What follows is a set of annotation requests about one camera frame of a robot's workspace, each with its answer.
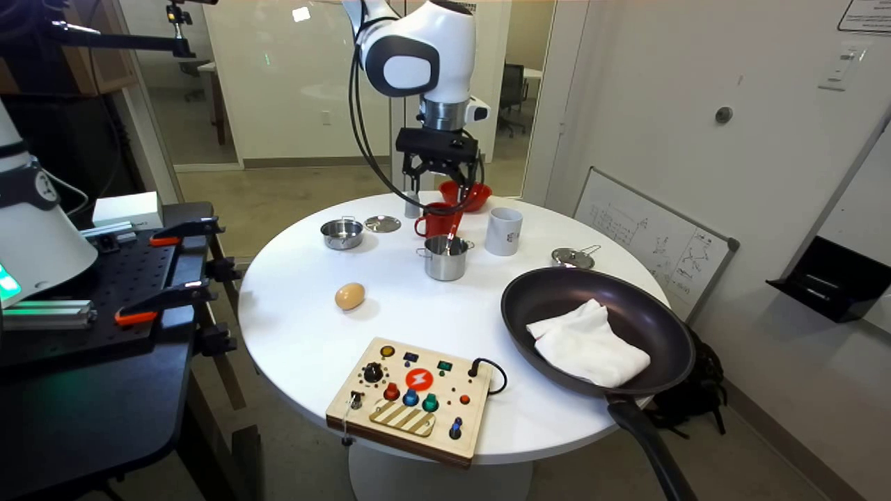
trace white round table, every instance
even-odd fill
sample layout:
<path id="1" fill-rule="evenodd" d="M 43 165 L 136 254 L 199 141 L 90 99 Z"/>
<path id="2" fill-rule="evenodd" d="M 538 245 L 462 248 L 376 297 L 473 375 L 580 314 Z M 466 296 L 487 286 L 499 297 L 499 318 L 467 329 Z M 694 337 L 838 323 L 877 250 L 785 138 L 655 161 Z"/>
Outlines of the white round table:
<path id="1" fill-rule="evenodd" d="M 492 205 L 523 215 L 520 248 L 512 255 L 492 255 L 483 245 Z M 402 220 L 402 229 L 394 234 L 366 230 L 355 250 L 325 248 L 320 237 L 325 220 L 356 218 L 366 222 L 378 215 Z M 523 201 L 491 197 L 483 211 L 462 218 L 460 237 L 470 243 L 467 272 L 456 282 L 433 282 L 423 272 L 423 240 L 414 234 L 414 220 L 403 218 L 402 197 L 373 195 L 314 211 L 285 229 L 250 262 L 240 286 L 240 325 L 266 378 L 317 425 L 325 425 L 332 399 L 373 337 L 499 361 L 511 383 L 487 403 L 470 474 L 501 475 L 516 468 L 508 483 L 520 492 L 523 482 L 529 486 L 534 460 L 582 447 L 614 431 L 615 422 L 605 400 L 548 380 L 520 357 L 501 323 L 501 290 L 527 270 L 548 268 L 554 248 L 595 248 L 595 270 L 639 283 L 660 301 L 666 296 L 655 276 L 614 240 Z M 360 309 L 339 311 L 334 291 L 348 282 L 362 282 L 369 297 Z M 376 482 L 382 468 L 387 474 L 410 468 L 410 475 L 420 478 L 419 464 L 433 475 L 456 475 L 453 482 L 473 483 L 470 474 L 453 474 L 460 468 L 437 474 L 435 463 L 394 447 L 382 454 L 385 446 L 362 440 L 356 446 L 356 454 L 352 451 L 356 496 L 373 489 L 369 482 Z"/>

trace whiteboard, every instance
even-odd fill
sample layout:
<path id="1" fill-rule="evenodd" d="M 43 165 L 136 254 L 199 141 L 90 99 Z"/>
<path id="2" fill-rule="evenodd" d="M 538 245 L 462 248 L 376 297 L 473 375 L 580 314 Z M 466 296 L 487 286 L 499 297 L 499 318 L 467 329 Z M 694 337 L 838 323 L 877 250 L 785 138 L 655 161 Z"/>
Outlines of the whiteboard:
<path id="1" fill-rule="evenodd" d="M 884 122 L 881 134 L 866 145 L 842 184 L 838 201 L 815 229 L 820 237 L 834 240 L 860 255 L 891 268 L 891 127 Z M 866 311 L 866 323 L 891 332 L 891 290 Z"/>
<path id="2" fill-rule="evenodd" d="M 739 243 L 590 166 L 577 220 L 627 248 L 690 319 Z"/>

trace red cup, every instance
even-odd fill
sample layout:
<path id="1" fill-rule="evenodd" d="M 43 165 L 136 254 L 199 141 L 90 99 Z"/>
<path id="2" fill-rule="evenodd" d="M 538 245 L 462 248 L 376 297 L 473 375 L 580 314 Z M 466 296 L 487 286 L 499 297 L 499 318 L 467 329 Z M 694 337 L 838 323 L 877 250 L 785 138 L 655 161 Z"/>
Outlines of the red cup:
<path id="1" fill-rule="evenodd" d="M 449 202 L 430 202 L 423 215 L 414 220 L 414 234 L 423 240 L 440 237 L 440 234 L 456 234 L 456 225 L 462 222 L 462 211 L 456 211 Z"/>
<path id="2" fill-rule="evenodd" d="M 440 191 L 449 205 L 460 205 L 460 201 L 456 201 L 460 184 L 456 181 L 442 181 Z M 484 201 L 491 201 L 491 195 L 492 195 L 492 188 L 487 184 L 473 184 L 462 208 L 480 211 L 484 205 Z"/>

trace black chair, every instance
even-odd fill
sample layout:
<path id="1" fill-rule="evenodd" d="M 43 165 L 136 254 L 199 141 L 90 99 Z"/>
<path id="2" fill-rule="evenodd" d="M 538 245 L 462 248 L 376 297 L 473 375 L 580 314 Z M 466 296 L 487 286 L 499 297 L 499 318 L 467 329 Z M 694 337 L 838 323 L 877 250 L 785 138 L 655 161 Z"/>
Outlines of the black chair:
<path id="1" fill-rule="evenodd" d="M 520 130 L 527 127 L 523 99 L 527 99 L 523 63 L 505 63 L 499 126 L 505 126 L 511 137 L 516 126 L 520 126 Z"/>

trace pan handle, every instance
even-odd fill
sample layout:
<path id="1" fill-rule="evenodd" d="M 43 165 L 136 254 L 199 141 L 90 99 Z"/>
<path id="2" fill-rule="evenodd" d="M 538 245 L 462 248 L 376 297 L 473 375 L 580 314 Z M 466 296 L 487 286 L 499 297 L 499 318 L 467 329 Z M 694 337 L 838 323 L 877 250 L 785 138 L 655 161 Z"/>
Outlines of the pan handle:
<path id="1" fill-rule="evenodd" d="M 655 468 L 666 497 L 671 501 L 694 501 L 696 492 L 690 489 L 686 474 L 678 468 L 673 456 L 669 454 L 666 442 L 647 419 L 640 405 L 632 399 L 611 399 L 614 419 L 629 431 L 640 447 L 647 451 L 648 464 Z"/>

